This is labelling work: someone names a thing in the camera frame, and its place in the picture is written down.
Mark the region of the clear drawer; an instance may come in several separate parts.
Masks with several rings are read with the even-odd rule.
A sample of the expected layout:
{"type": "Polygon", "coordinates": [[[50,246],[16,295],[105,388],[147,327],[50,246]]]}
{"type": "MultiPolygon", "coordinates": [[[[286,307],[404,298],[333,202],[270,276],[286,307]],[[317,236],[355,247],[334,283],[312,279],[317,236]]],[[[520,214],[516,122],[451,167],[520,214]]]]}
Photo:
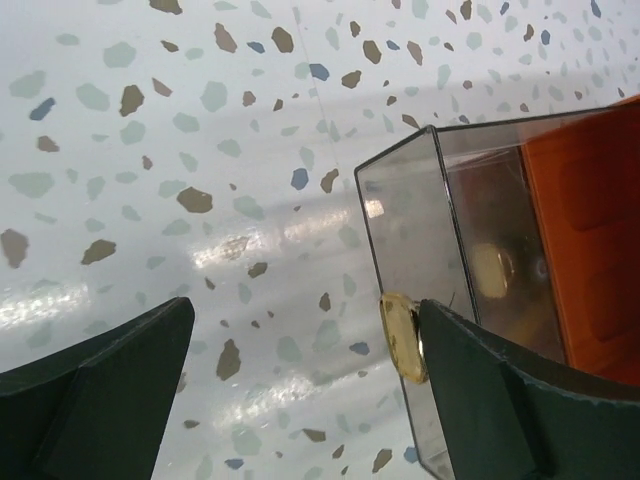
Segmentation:
{"type": "Polygon", "coordinates": [[[600,109],[428,126],[355,171],[383,331],[402,379],[416,455],[438,479],[458,478],[426,367],[420,304],[437,301],[571,367],[522,146],[563,118],[600,109]]]}

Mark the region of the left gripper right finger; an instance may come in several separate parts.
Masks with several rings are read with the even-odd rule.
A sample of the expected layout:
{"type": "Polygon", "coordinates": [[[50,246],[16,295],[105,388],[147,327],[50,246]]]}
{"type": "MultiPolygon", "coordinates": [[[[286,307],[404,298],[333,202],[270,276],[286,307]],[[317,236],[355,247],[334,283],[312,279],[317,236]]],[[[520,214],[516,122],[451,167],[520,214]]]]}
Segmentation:
{"type": "Polygon", "coordinates": [[[636,479],[639,389],[544,358],[420,304],[419,333],[458,479],[636,479]]]}

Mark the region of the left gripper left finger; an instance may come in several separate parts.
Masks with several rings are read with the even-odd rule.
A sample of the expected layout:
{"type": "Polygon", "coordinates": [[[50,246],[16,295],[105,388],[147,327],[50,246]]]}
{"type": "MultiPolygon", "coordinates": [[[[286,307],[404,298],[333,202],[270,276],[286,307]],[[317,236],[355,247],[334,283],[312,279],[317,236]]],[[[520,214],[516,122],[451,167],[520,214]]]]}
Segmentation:
{"type": "Polygon", "coordinates": [[[3,372],[2,478],[151,478],[194,321],[176,297],[3,372]]]}

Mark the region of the orange drawer box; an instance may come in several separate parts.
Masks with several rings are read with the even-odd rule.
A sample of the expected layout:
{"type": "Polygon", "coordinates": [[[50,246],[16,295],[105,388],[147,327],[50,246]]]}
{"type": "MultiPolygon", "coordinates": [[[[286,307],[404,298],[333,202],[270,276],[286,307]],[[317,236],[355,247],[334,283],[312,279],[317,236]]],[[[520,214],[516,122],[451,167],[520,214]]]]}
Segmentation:
{"type": "Polygon", "coordinates": [[[571,367],[639,383],[639,99],[524,142],[527,180],[571,367]]]}

